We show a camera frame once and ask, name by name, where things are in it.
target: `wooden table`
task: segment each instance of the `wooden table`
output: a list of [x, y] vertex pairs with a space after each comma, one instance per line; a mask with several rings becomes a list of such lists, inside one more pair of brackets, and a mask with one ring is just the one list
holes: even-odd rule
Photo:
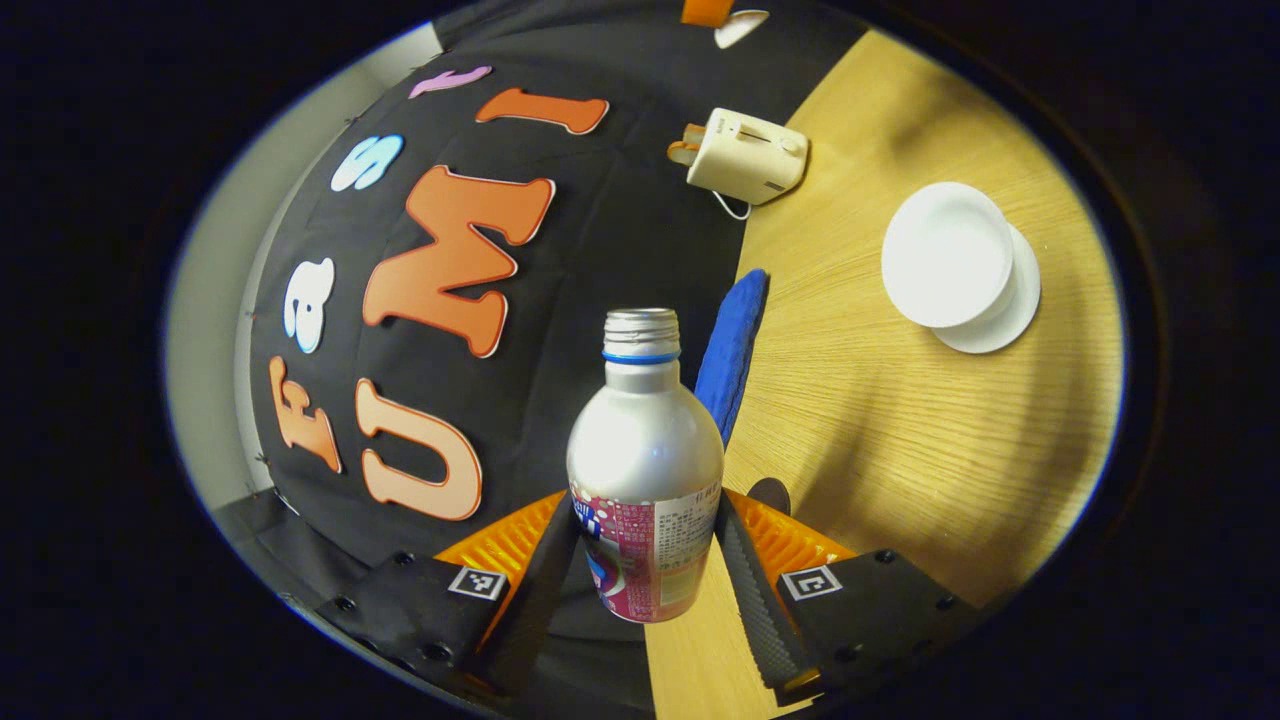
[[[804, 182], [753, 210], [739, 277], [771, 275], [724, 487], [764, 477], [792, 515], [865, 552], [892, 546], [965, 600], [1016, 588], [1088, 501], [1116, 423], [1119, 300], [1070, 183], [993, 101], [868, 33], [787, 127], [809, 136]], [[1027, 236], [1036, 319], [965, 355], [911, 324], [881, 282], [884, 228], [911, 192], [972, 184]], [[645, 628], [658, 716], [769, 717], [719, 548], [698, 603]]]

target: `pink label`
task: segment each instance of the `pink label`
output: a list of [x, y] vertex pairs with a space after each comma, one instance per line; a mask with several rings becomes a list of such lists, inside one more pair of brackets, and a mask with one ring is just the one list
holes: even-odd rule
[[719, 482], [692, 495], [639, 505], [571, 489], [591, 579], [613, 614], [659, 623], [694, 603], [716, 529]]

